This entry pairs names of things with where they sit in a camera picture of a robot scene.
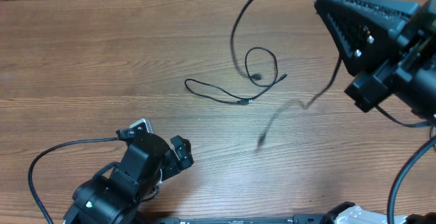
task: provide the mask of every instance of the wooden table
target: wooden table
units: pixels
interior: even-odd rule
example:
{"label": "wooden table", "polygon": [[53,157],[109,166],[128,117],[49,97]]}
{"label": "wooden table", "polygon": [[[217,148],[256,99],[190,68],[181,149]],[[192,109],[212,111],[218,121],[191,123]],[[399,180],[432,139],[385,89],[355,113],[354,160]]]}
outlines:
{"label": "wooden table", "polygon": [[[312,0],[257,0],[242,19],[239,59],[250,47],[265,46],[277,55],[280,74],[289,73],[255,103],[231,106],[186,90],[183,81],[195,78],[240,95],[260,91],[230,58],[230,29],[245,1],[0,2],[0,223],[45,223],[27,184],[40,152],[115,136],[143,117],[165,140],[189,138],[196,160],[162,184],[144,213],[286,216],[323,213],[344,201],[385,212],[395,175],[428,130],[362,113],[343,93],[352,81],[343,66],[332,89],[309,110],[287,109],[257,147],[277,108],[291,98],[308,101],[331,76],[338,53]],[[270,82],[268,55],[251,55],[249,66]],[[417,120],[395,97],[382,106],[403,121]],[[76,187],[125,150],[122,142],[108,142],[43,157],[33,180],[52,218],[61,223]],[[397,214],[435,210],[434,154],[405,179]]]}

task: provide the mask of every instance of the wooden surface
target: wooden surface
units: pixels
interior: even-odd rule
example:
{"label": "wooden surface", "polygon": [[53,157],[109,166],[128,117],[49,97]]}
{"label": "wooden surface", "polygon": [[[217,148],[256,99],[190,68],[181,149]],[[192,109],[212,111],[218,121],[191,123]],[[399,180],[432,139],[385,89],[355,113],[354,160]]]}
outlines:
{"label": "wooden surface", "polygon": [[[0,223],[45,223],[27,185],[29,164],[40,152],[115,136],[142,117],[165,140],[189,138],[196,160],[165,181],[143,212],[286,216],[323,213],[344,201],[385,212],[396,173],[428,131],[362,113],[343,93],[352,81],[344,67],[330,91],[307,111],[286,110],[257,147],[277,108],[291,98],[308,101],[332,73],[338,52],[311,0],[258,0],[242,19],[238,57],[265,46],[277,55],[280,74],[289,73],[255,103],[230,106],[185,89],[184,79],[195,78],[239,95],[260,91],[230,59],[230,28],[245,1],[0,2]],[[249,57],[264,82],[272,65],[263,52]],[[403,121],[416,120],[394,97],[382,106]],[[37,163],[35,187],[57,223],[76,187],[125,149],[122,142],[70,146]],[[434,210],[434,154],[405,179],[396,213]]]}

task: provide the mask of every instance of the cable connector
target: cable connector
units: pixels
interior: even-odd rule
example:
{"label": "cable connector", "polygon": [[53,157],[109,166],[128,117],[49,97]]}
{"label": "cable connector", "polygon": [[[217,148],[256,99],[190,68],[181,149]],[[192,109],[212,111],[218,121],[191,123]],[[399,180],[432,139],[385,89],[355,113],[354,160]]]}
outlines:
{"label": "cable connector", "polygon": [[252,99],[241,99],[241,100],[237,101],[237,104],[239,104],[239,105],[248,105],[250,103],[253,103]]}

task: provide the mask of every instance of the white plastic part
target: white plastic part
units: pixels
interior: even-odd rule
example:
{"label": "white plastic part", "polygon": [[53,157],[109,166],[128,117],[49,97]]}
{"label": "white plastic part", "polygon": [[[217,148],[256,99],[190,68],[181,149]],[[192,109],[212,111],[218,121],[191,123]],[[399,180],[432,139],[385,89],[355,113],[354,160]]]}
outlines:
{"label": "white plastic part", "polygon": [[[395,224],[406,222],[407,216],[395,216]],[[362,209],[359,206],[353,206],[341,212],[334,220],[336,224],[387,224],[385,214],[379,214]]]}

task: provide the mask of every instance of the wood grain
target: wood grain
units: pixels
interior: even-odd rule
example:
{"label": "wood grain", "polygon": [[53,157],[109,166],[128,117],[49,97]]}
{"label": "wood grain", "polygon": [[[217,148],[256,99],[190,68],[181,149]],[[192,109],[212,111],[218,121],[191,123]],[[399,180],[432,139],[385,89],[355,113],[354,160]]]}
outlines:
{"label": "wood grain", "polygon": [[[259,92],[230,60],[230,28],[245,1],[0,2],[0,223],[45,223],[27,186],[37,154],[70,140],[114,136],[142,117],[166,140],[189,138],[196,160],[143,212],[285,216],[326,212],[344,201],[385,212],[396,173],[428,131],[361,113],[343,93],[352,80],[345,68],[309,110],[293,106],[279,116],[257,147],[277,108],[291,98],[308,101],[332,73],[337,50],[311,0],[258,0],[242,19],[238,57],[265,46],[277,55],[279,72],[289,73],[254,104],[215,103],[185,89],[184,79],[195,78],[240,95]],[[267,58],[256,52],[249,67],[270,80]],[[403,121],[416,120],[395,97],[382,105]],[[35,187],[56,222],[75,188],[125,149],[120,142],[77,145],[38,162]],[[433,210],[433,165],[431,152],[412,169],[396,213]]]}

